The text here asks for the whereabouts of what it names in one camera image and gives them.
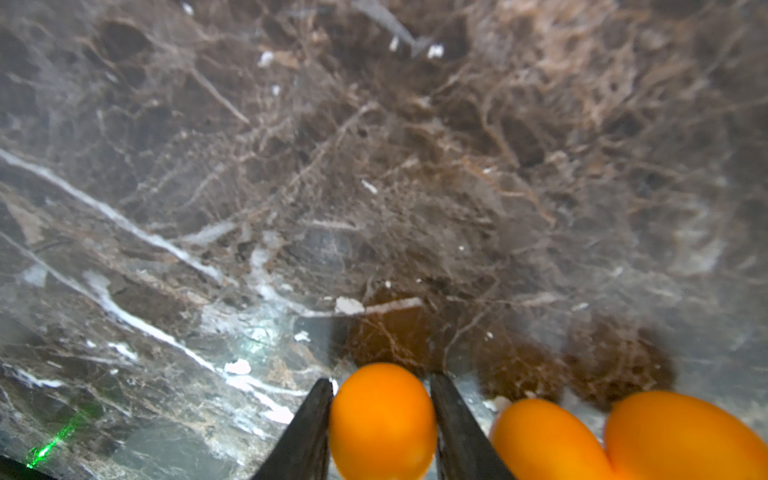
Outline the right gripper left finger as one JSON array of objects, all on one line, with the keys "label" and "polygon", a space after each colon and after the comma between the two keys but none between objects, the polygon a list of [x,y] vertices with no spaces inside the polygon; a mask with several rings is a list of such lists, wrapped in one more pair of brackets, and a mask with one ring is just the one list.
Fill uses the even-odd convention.
[{"label": "right gripper left finger", "polygon": [[327,378],[317,380],[251,479],[327,479],[330,460],[328,425],[333,398],[331,381]]}]

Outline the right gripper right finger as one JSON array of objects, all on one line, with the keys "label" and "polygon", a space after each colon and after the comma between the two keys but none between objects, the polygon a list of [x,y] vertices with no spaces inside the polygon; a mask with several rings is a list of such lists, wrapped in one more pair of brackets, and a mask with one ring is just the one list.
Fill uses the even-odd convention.
[{"label": "right gripper right finger", "polygon": [[515,479],[452,380],[443,373],[433,373],[429,382],[439,430],[438,478]]}]

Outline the orange tangerine top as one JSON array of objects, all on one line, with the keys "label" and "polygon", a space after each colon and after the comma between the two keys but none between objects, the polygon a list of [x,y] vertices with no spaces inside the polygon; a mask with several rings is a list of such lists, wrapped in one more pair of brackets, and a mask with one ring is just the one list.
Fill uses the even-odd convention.
[{"label": "orange tangerine top", "polygon": [[604,427],[619,479],[765,479],[767,444],[706,401],[651,391],[617,403]]}]

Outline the orange tangerine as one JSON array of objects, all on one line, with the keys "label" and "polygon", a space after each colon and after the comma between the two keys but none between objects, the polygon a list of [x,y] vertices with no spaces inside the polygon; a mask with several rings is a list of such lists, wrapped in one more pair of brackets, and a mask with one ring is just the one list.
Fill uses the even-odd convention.
[{"label": "orange tangerine", "polygon": [[524,399],[494,420],[489,440],[517,479],[613,479],[595,435],[555,403]]},{"label": "orange tangerine", "polygon": [[331,404],[329,447],[344,479],[422,479],[437,437],[426,388],[396,364],[358,369]]},{"label": "orange tangerine", "polygon": [[619,479],[765,479],[767,444],[706,401],[651,391],[617,403],[604,427]]}]

